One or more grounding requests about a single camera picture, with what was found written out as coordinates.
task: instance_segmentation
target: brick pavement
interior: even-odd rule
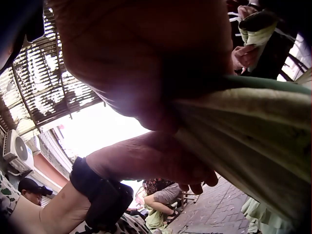
[[[215,187],[203,187],[196,204],[188,201],[169,227],[173,234],[246,234],[249,222],[240,212],[246,200],[246,194],[221,177]]]

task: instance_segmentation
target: black wrist strap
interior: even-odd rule
[[[113,231],[116,222],[133,201],[132,188],[118,181],[101,178],[88,166],[85,158],[80,157],[73,165],[70,180],[74,188],[91,203],[85,217],[85,222],[92,228],[91,232]]]
[[[103,178],[96,174],[87,164],[85,158],[77,157],[69,175],[74,188],[85,195],[90,203],[94,201],[102,188]]]

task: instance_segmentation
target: black cap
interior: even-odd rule
[[[24,178],[18,184],[19,192],[22,192],[23,189],[30,191],[31,193],[41,194],[42,196],[51,195],[53,193],[52,190],[46,188],[45,186],[39,186],[30,178]]]

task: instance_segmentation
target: white air conditioner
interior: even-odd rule
[[[11,166],[20,173],[35,169],[31,149],[15,130],[7,132],[4,136],[3,159],[10,161]]]

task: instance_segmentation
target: sleeve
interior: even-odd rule
[[[20,195],[0,171],[0,209],[6,217],[13,213]]]

